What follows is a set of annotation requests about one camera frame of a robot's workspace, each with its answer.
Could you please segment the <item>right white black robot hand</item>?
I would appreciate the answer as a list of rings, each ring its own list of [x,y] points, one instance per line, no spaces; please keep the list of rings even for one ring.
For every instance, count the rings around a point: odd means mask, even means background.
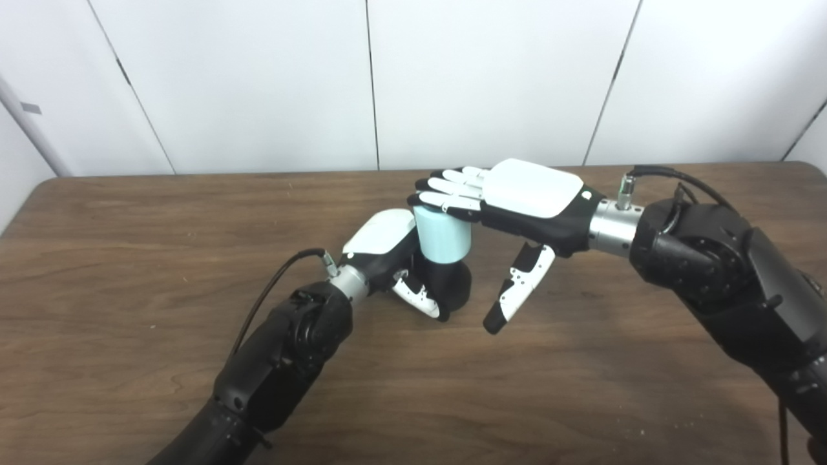
[[[590,224],[602,200],[575,174],[517,159],[489,169],[434,171],[416,181],[407,199],[414,208],[525,239],[483,320],[491,335],[516,315],[555,259],[589,249]]]

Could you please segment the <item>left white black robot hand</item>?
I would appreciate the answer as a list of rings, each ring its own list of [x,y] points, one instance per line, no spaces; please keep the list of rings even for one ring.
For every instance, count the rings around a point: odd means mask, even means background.
[[[353,302],[392,291],[429,318],[445,313],[426,285],[413,212],[386,209],[374,214],[342,248],[339,273],[331,279]]]

